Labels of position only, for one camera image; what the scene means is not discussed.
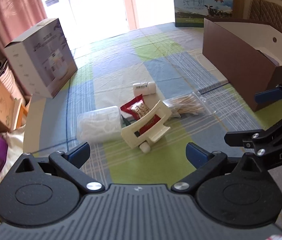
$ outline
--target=black circular motor housing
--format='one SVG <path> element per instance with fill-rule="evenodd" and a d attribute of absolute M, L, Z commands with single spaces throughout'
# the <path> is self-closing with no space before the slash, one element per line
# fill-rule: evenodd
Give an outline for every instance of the black circular motor housing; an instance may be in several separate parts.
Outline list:
<path fill-rule="evenodd" d="M 0 221 L 22 227 L 51 224 L 71 213 L 79 198 L 77 187 L 66 179 L 12 171 L 0 184 Z"/>
<path fill-rule="evenodd" d="M 276 221 L 282 209 L 282 193 L 266 170 L 238 167 L 229 175 L 204 182 L 198 188 L 196 202 L 222 224 L 253 228 Z"/>

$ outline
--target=white plastic bottle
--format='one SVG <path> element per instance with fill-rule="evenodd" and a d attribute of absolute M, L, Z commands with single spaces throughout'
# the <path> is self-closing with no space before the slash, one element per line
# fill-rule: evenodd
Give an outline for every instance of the white plastic bottle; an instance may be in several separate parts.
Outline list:
<path fill-rule="evenodd" d="M 142 82 L 133 84 L 133 94 L 135 97 L 139 95 L 150 95 L 157 92 L 157 87 L 154 81 L 151 82 Z"/>

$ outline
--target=plaid tablecloth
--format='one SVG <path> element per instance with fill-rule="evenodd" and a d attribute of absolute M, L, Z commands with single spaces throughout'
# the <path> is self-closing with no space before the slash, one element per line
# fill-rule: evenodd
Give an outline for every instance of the plaid tablecloth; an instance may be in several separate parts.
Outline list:
<path fill-rule="evenodd" d="M 216 113 L 168 121 L 168 134 L 149 154 L 123 141 L 91 145 L 91 157 L 81 168 L 107 187 L 110 183 L 173 182 L 195 168 L 185 146 L 195 142 L 208 151 L 241 156 L 229 147 L 227 131 L 267 129 L 282 118 L 282 100 L 253 113 L 227 79 L 202 55 L 203 28 L 176 28 L 174 23 L 138 29 L 73 51 L 77 73 L 54 99 L 31 103 L 24 151 L 47 156 L 76 145 L 77 115 L 133 98 L 132 84 L 155 81 L 161 99 L 199 90 Z M 282 190 L 282 167 L 271 171 Z M 278 219 L 282 227 L 282 212 Z"/>

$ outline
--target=gray ribbed panel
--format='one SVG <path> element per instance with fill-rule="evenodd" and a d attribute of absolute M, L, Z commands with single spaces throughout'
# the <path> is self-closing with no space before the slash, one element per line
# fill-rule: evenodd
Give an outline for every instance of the gray ribbed panel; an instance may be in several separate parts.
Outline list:
<path fill-rule="evenodd" d="M 280 233 L 274 225 L 250 230 L 219 225 L 201 214 L 190 196 L 165 185 L 111 185 L 45 228 L 0 225 L 0 240 L 265 240 Z"/>

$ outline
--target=white product box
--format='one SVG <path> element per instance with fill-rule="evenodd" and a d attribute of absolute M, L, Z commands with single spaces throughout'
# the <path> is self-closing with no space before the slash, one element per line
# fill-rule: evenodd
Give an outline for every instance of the white product box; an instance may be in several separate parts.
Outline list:
<path fill-rule="evenodd" d="M 58 18 L 37 23 L 4 51 L 21 83 L 34 95 L 55 97 L 77 71 Z"/>

